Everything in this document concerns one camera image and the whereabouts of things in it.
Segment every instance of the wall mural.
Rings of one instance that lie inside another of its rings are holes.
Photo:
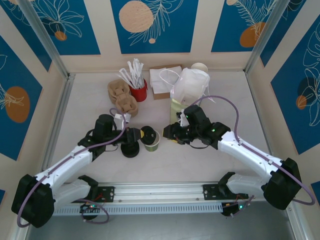
[[[33,31],[15,0],[1,1],[2,5],[6,3],[6,12],[12,21],[14,18],[19,21],[18,26],[29,27],[25,34]],[[84,0],[29,1],[60,55],[100,55]]]
[[[198,0],[111,0],[122,54],[189,53]]]
[[[0,189],[0,207],[1,207],[1,203],[2,203],[2,200],[4,199],[4,197],[5,197],[5,191]]]
[[[17,160],[42,86],[0,36],[0,154]]]
[[[260,55],[264,66],[267,65],[271,56],[274,54],[282,38],[285,36],[305,2],[306,0],[290,0],[284,13],[282,14],[282,18],[277,23],[272,35],[270,36],[270,39],[266,43]]]
[[[320,16],[271,82],[299,154],[320,143]]]
[[[15,27],[18,29],[24,40],[30,46],[36,57],[42,63],[43,67],[49,71],[51,66],[51,58],[41,44],[35,32],[32,30],[29,22],[21,12],[15,0],[0,0],[0,6],[11,19]]]
[[[211,52],[248,52],[278,0],[225,0]]]

